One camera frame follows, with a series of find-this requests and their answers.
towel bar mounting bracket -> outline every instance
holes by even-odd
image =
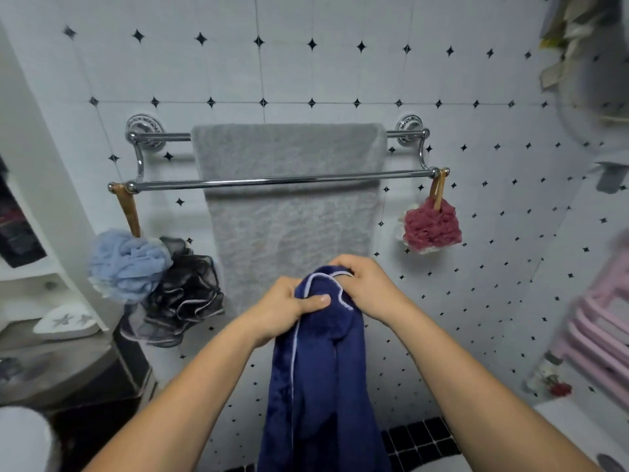
[[[409,114],[400,119],[395,127],[396,131],[421,131],[424,128],[424,124],[421,122],[421,119],[414,114]],[[415,142],[416,138],[414,137],[398,137],[397,142],[400,145],[408,146]]]
[[[126,133],[126,139],[134,144],[136,139],[134,139],[134,134],[163,134],[166,131],[164,130],[160,121],[151,116],[150,114],[134,114],[129,120],[126,122],[126,128],[124,129]],[[137,144],[144,150],[152,150],[159,151],[165,145],[165,141],[155,141],[155,140],[145,140],[138,141]]]

gray towel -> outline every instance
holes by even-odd
[[[380,124],[216,125],[192,130],[203,179],[380,172]],[[370,247],[378,181],[206,189],[225,307],[240,314],[281,275],[302,278]]]

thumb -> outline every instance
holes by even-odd
[[[318,294],[315,296],[310,296],[309,298],[304,298],[303,300],[297,300],[299,304],[299,309],[301,313],[314,313],[315,311],[319,311],[320,309],[324,309],[326,306],[330,305],[330,295],[329,294]]]

person's left hand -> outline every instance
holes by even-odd
[[[303,300],[295,298],[295,288],[301,280],[279,277],[257,304],[243,313],[239,319],[253,328],[256,347],[286,333],[304,313],[312,313],[330,304],[330,295],[316,295]]]

towel white trim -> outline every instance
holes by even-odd
[[[312,286],[314,277],[329,278],[336,284],[336,286],[338,286],[338,302],[342,304],[345,308],[353,311],[353,308],[342,299],[343,287],[338,281],[334,279],[335,276],[339,276],[339,275],[353,276],[350,272],[344,272],[344,271],[334,272],[331,275],[327,275],[326,273],[321,273],[321,272],[311,273],[310,276],[308,277],[308,280],[306,280],[306,288],[304,291],[304,297],[307,298],[308,295],[310,294],[310,287]],[[295,376],[295,357],[297,356],[297,334],[299,333],[300,324],[301,324],[301,317],[297,320],[297,325],[295,326],[295,335],[293,336],[293,355],[291,356],[291,408],[295,400],[295,388],[293,386],[295,382],[293,378]],[[293,416],[291,415],[291,447],[294,447],[294,444],[295,442],[293,438]]]

